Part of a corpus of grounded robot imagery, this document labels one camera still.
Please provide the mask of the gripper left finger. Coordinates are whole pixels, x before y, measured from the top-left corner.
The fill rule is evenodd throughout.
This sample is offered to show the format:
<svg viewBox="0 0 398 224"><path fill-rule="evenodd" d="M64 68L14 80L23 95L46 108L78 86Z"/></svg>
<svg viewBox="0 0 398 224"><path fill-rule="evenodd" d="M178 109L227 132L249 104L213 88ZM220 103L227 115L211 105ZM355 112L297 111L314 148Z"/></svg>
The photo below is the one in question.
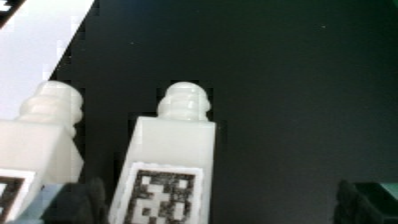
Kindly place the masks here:
<svg viewBox="0 0 398 224"><path fill-rule="evenodd" d="M23 224L108 224L103 181L50 184L23 212Z"/></svg>

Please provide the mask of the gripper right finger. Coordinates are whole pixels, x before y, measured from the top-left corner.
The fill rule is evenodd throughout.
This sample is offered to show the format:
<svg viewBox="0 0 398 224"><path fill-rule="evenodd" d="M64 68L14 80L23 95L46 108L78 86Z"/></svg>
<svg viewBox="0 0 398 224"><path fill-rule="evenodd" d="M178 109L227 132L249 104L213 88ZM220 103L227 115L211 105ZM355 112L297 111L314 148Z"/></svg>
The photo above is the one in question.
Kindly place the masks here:
<svg viewBox="0 0 398 224"><path fill-rule="evenodd" d="M398 224L398 183L338 185L334 224Z"/></svg>

